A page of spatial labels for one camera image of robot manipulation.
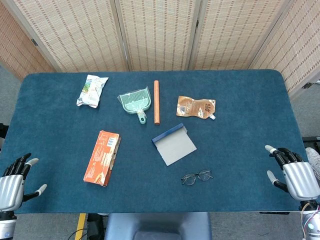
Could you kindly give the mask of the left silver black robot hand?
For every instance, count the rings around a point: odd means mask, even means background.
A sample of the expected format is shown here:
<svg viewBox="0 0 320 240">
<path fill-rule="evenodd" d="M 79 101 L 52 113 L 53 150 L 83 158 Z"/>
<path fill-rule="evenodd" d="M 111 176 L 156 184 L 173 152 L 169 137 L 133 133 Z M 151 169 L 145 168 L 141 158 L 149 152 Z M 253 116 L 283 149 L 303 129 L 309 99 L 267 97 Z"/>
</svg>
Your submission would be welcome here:
<svg viewBox="0 0 320 240">
<path fill-rule="evenodd" d="M 23 202 L 36 198 L 46 190 L 47 184 L 43 184 L 38 190 L 25 194 L 25 180 L 32 166 L 39 159 L 28 160 L 31 153 L 17 158 L 9 165 L 0 177 L 0 211 L 14 212 L 19 209 Z"/>
</svg>

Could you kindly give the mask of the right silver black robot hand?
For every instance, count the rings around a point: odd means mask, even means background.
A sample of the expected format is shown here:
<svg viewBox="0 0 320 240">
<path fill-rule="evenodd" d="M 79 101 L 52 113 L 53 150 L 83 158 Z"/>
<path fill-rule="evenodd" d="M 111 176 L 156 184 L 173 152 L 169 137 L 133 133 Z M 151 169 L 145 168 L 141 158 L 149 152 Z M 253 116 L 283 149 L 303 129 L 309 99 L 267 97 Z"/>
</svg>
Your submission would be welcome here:
<svg viewBox="0 0 320 240">
<path fill-rule="evenodd" d="M 285 183 L 280 182 L 274 173 L 268 170 L 267 176 L 275 187 L 300 202 L 313 201 L 320 196 L 320 187 L 309 162 L 303 161 L 297 153 L 287 148 L 274 148 L 270 145 L 265 145 L 264 148 L 269 152 L 269 156 L 276 160 L 285 179 Z"/>
</svg>

